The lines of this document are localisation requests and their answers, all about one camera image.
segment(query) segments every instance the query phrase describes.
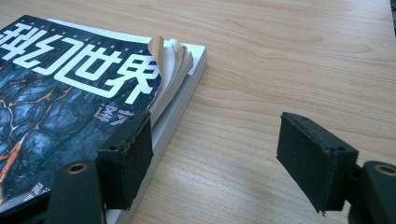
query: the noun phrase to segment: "wood grain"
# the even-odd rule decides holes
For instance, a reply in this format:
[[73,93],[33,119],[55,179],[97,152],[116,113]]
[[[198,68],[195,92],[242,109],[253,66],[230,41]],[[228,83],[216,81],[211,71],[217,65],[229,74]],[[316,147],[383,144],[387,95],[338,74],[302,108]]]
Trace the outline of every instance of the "wood grain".
[[396,164],[389,0],[0,1],[23,14],[206,45],[208,67],[131,223],[347,223],[276,160],[283,111]]

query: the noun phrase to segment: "stack of books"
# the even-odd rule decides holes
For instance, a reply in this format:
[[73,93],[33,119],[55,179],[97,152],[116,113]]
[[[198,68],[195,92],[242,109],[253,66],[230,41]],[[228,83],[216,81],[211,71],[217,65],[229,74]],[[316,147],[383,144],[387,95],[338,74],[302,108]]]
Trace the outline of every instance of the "stack of books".
[[207,65],[206,48],[22,16],[0,31],[0,216],[49,193],[63,165],[94,160],[149,111],[153,158],[129,223]]

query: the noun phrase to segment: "wooden table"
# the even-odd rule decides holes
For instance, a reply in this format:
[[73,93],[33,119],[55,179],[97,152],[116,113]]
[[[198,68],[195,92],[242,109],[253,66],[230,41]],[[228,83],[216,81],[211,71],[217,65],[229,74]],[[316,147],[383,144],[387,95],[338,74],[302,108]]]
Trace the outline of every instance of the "wooden table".
[[208,67],[131,223],[347,223],[276,159],[283,111],[396,164],[389,0],[0,1],[23,14],[206,45]]

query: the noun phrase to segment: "book cover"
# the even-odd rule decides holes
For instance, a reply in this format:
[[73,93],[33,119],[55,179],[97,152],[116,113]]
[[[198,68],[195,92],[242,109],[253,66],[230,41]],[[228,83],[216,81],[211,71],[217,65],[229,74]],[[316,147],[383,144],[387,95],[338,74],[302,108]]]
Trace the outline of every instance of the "book cover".
[[23,16],[0,31],[0,213],[94,159],[161,84],[146,43]]

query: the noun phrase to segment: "cover illustration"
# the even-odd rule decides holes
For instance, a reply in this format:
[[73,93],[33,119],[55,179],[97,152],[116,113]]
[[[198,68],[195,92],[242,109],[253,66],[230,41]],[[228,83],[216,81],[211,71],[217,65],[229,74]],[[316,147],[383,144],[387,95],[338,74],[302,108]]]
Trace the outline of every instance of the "cover illustration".
[[0,31],[0,214],[94,159],[161,84],[146,43],[23,16]]

